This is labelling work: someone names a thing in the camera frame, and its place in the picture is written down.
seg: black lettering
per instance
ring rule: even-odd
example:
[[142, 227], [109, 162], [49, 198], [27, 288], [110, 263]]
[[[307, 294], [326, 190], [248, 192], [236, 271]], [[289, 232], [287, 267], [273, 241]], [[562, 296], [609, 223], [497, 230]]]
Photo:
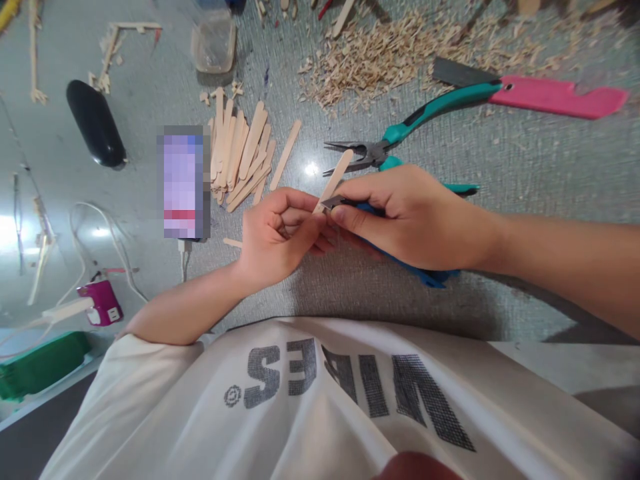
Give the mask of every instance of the black lettering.
[[252, 379], [265, 383], [265, 388], [249, 387], [245, 389], [245, 407], [250, 409], [257, 407], [262, 402], [266, 402], [278, 392], [280, 388], [280, 372], [262, 366], [265, 359], [266, 365], [270, 365], [280, 360], [280, 348], [276, 345], [264, 348], [254, 348], [249, 352], [249, 362], [247, 372]]
[[438, 437], [452, 445], [475, 451], [467, 432], [451, 410], [447, 398], [418, 355], [393, 355], [391, 358], [398, 413], [411, 417], [424, 427], [427, 426], [420, 412], [417, 387]]
[[287, 352], [300, 351], [302, 360], [290, 360], [289, 371], [291, 373], [304, 372], [302, 380], [289, 380], [289, 395], [302, 395], [306, 392], [316, 376], [315, 366], [315, 342], [312, 338], [287, 342]]
[[325, 354], [325, 368], [336, 382], [342, 387], [351, 399], [358, 403], [355, 396], [355, 382], [353, 381], [353, 370], [351, 369], [351, 357], [348, 355], [336, 355], [324, 346], [322, 351]]
[[375, 355], [358, 355], [360, 360], [360, 376], [365, 386], [365, 395], [369, 405], [369, 417], [386, 417], [389, 414], [385, 394], [382, 391], [378, 365]]

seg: green container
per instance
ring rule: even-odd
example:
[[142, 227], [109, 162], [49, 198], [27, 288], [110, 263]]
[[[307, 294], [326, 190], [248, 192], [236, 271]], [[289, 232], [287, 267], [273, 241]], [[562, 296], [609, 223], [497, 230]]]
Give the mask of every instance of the green container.
[[69, 332], [0, 364], [0, 398], [22, 401], [78, 368], [91, 351], [84, 332]]

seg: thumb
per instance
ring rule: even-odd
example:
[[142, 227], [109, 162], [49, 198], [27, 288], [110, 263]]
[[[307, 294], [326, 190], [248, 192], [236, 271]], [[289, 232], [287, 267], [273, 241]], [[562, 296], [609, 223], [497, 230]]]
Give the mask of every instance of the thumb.
[[331, 218], [342, 228], [377, 245], [380, 233], [388, 228], [387, 219], [376, 217], [350, 205], [339, 205], [331, 211]]
[[320, 232], [322, 232], [326, 224], [327, 217], [324, 213], [314, 213], [307, 218], [288, 240], [287, 249], [289, 253], [294, 256], [296, 260], [302, 260], [302, 257], [305, 256], [314, 242], [318, 240], [318, 236], [320, 236]]

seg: hand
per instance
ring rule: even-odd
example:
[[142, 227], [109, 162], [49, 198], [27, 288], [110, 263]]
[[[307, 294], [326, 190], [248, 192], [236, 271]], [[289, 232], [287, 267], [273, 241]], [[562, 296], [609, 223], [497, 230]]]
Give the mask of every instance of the hand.
[[348, 180], [335, 194], [384, 209], [387, 218], [341, 205], [331, 218], [414, 267], [481, 268], [501, 243], [500, 215], [458, 197], [415, 165]]
[[287, 278], [307, 252], [335, 249], [337, 233], [324, 214], [312, 215], [318, 198], [290, 188], [268, 195], [242, 218], [242, 253], [235, 268], [250, 295]]

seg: sleeve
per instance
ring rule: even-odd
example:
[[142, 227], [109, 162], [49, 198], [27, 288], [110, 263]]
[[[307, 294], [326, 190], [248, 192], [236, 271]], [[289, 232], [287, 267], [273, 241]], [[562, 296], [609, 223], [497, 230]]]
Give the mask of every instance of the sleeve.
[[134, 335], [117, 340], [41, 479], [96, 476], [202, 350], [200, 343], [179, 347]]

